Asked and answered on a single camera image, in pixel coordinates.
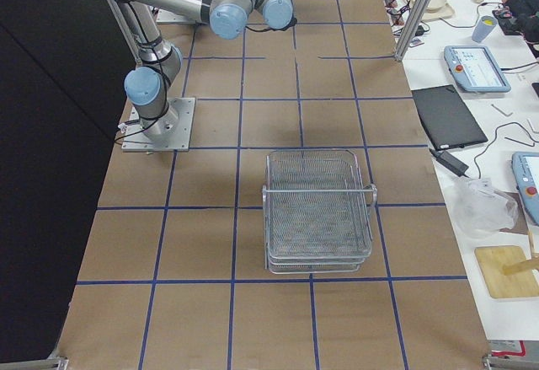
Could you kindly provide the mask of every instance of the black laptop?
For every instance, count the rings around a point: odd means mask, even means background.
[[[419,119],[436,151],[487,141],[453,85],[412,91]]]

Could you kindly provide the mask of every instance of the wire basket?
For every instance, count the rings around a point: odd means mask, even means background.
[[[274,273],[356,271],[371,254],[376,187],[364,187],[345,150],[282,150],[267,157],[266,267]],[[366,193],[371,193],[367,209]]]

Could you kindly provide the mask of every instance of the blue and white control panel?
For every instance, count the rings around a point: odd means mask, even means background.
[[[534,223],[539,225],[539,153],[514,153],[511,163],[524,208]]]
[[[509,92],[511,86],[486,46],[447,46],[444,58],[455,82],[467,92]]]

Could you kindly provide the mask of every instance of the black backdrop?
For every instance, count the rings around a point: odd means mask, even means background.
[[[56,344],[133,66],[105,1],[0,0],[0,362]]]

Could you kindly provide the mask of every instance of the brown tiled surface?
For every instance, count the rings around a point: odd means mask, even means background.
[[[163,26],[184,54],[169,93],[197,98],[191,149],[113,152],[60,341],[72,369],[481,367],[486,341],[382,0],[293,1],[286,32],[225,41]],[[261,189],[280,147],[349,149],[376,184],[357,272],[265,270]]]

